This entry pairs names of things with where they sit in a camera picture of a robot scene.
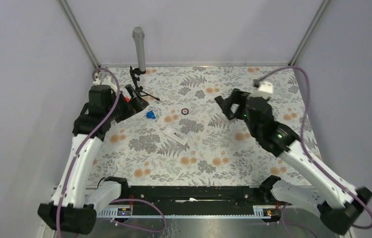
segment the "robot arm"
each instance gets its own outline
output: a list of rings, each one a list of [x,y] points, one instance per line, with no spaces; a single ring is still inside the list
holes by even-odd
[[[256,81],[254,86],[257,90],[251,94],[234,89],[225,100],[220,96],[215,100],[229,120],[242,119],[251,136],[263,149],[294,167],[317,189],[317,192],[310,191],[291,185],[279,177],[270,176],[261,185],[267,191],[266,199],[291,203],[310,211],[319,216],[333,232],[344,235],[363,212],[363,207],[313,164],[304,153],[298,134],[287,125],[275,121],[272,107],[268,103],[273,94],[273,85]],[[234,113],[231,111],[233,104],[239,105]],[[369,202],[372,193],[367,188],[356,188],[338,176],[314,153],[308,152],[315,162],[340,181],[348,191],[366,204]]]
[[[89,91],[89,102],[84,105],[81,115],[74,122],[72,147],[62,179],[50,202],[48,204],[40,204],[37,211],[46,224],[54,230],[56,230],[57,206],[62,189],[64,189],[63,184],[72,158],[75,156],[76,150],[82,141],[109,113],[116,98],[114,93],[116,89],[116,86],[110,82],[109,78],[104,79],[103,82],[96,79],[94,86]],[[62,231],[89,234],[94,227],[97,213],[101,212],[111,201],[119,198],[122,188],[127,185],[126,179],[108,177],[100,188],[85,198],[85,187],[93,160],[103,143],[106,132],[111,127],[111,122],[125,120],[149,105],[133,90],[131,85],[127,85],[126,89],[131,96],[129,102],[126,101],[121,93],[112,115],[88,139],[73,165],[62,200],[60,212],[60,227]]]

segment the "floral tablecloth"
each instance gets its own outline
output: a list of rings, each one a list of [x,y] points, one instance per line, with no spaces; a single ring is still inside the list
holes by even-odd
[[[159,97],[114,124],[93,163],[88,184],[106,176],[127,178],[130,185],[259,185],[277,175],[294,185],[309,183],[292,167],[264,151],[241,120],[228,121],[214,98],[233,88],[253,91],[252,80],[275,67],[148,67],[139,85]],[[132,84],[128,68],[110,68],[121,86]],[[292,70],[278,72],[270,104],[278,121],[299,132],[304,103]],[[188,115],[181,110],[187,108]],[[156,119],[147,119],[154,111]],[[189,136],[181,145],[165,136],[167,126]],[[306,144],[320,158],[307,122]]]

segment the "blue plastic piece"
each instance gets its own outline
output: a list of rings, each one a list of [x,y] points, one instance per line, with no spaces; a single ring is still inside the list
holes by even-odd
[[[149,111],[149,112],[147,113],[147,118],[155,119],[156,117],[155,117],[154,112],[153,112],[153,111]]]

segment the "gray wall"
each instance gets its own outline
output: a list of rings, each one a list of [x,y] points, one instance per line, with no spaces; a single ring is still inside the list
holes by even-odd
[[[321,0],[68,0],[102,64],[288,63]]]
[[[372,191],[372,1],[332,1],[297,65],[311,77],[309,116],[323,159]],[[369,222],[364,214],[357,224]]]
[[[56,1],[0,1],[0,237],[36,237],[91,72]]]

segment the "white test strip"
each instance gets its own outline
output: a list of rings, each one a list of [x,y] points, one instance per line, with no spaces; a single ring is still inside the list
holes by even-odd
[[[170,137],[171,139],[177,141],[178,143],[182,145],[185,145],[187,141],[189,140],[189,137],[186,134],[181,133],[179,130],[169,125],[165,127],[162,132],[164,133],[164,135]]]

